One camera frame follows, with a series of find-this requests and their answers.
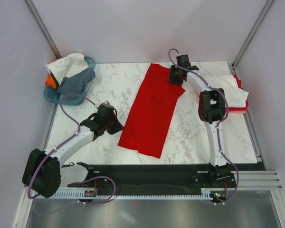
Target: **marble surface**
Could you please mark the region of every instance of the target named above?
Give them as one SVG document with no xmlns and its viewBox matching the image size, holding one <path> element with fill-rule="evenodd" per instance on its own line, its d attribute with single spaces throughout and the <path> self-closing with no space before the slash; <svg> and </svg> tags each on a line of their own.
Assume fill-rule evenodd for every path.
<svg viewBox="0 0 285 228">
<path fill-rule="evenodd" d="M 170 63 L 160 63 L 170 67 Z M 201 74 L 230 74 L 226 62 L 196 62 Z M 125 124 L 138 89 L 150 63 L 97 64 L 96 78 L 87 97 L 100 105 L 109 101 L 118 111 L 118 119 Z M 88 164 L 200 164 L 209 162 L 209 142 L 204 123 L 198 116 L 198 94 L 184 83 L 186 92 L 179 97 L 160 159 L 139 154 L 117 146 L 121 132 L 105 133 L 75 153 L 66 163 Z M 65 106 L 65 110 L 81 122 L 96 108 L 84 101 L 79 106 Z M 57 108 L 48 145 L 55 145 L 69 136 L 76 125 Z M 223 125 L 226 155 L 235 163 L 256 163 L 254 149 L 242 114 L 230 114 Z"/>
</svg>

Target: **white cloth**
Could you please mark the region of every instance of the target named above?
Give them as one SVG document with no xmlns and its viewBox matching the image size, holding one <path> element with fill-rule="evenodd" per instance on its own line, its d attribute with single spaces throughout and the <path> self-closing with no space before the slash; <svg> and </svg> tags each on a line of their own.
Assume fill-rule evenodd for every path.
<svg viewBox="0 0 285 228">
<path fill-rule="evenodd" d="M 81 53 L 70 54 L 47 64 L 47 71 L 52 72 L 60 84 L 64 77 L 74 76 L 89 67 L 84 58 L 85 56 Z"/>
<path fill-rule="evenodd" d="M 220 75 L 220 76 L 208 76 L 203 77 L 210 83 L 210 85 L 216 88 L 222 88 L 225 91 L 225 98 L 229 107 L 243 108 L 246 107 L 246 100 L 248 92 L 238 87 L 236 79 L 233 75 Z"/>
</svg>

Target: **table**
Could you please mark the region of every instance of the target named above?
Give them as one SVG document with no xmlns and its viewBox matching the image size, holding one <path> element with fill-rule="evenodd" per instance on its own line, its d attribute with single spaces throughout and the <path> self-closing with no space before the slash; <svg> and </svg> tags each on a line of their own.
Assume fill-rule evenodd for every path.
<svg viewBox="0 0 285 228">
<path fill-rule="evenodd" d="M 160 63 L 170 67 L 170 63 Z M 226 62 L 193 62 L 201 74 L 230 74 Z M 138 89 L 150 63 L 97 64 L 96 78 L 91 82 L 87 98 L 100 105 L 109 101 L 118 111 L 118 119 L 125 124 Z M 187 83 L 186 92 L 179 97 L 160 159 L 139 154 L 118 146 L 121 132 L 105 133 L 75 153 L 66 163 L 87 164 L 204 164 L 209 162 L 209 142 L 204 123 L 198 116 L 198 94 Z M 81 122 L 96 108 L 84 101 L 79 106 L 65 106 L 65 110 Z M 256 163 L 256 156 L 242 114 L 229 114 L 223 123 L 226 155 L 234 163 Z M 57 107 L 48 146 L 69 136 L 76 125 Z"/>
</svg>

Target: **white wall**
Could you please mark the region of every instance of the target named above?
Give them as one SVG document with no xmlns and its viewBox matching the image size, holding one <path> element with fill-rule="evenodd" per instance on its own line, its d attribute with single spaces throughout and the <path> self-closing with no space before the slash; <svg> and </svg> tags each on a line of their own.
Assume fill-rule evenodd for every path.
<svg viewBox="0 0 285 228">
<path fill-rule="evenodd" d="M 63 56 L 97 63 L 233 62 L 266 0 L 32 0 Z"/>
<path fill-rule="evenodd" d="M 24 2 L 0 0 L 0 228 L 12 225 L 28 155 L 46 134 L 45 64 L 53 59 Z"/>
<path fill-rule="evenodd" d="M 285 0 L 275 1 L 237 70 L 265 161 L 285 189 Z"/>
</svg>

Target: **red garment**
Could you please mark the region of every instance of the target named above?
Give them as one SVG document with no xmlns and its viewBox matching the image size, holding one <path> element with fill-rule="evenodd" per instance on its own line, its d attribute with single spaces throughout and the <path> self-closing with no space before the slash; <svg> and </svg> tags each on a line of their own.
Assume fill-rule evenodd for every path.
<svg viewBox="0 0 285 228">
<path fill-rule="evenodd" d="M 176 101 L 185 90 L 168 83 L 170 69 L 151 64 L 118 145 L 160 158 Z"/>
</svg>

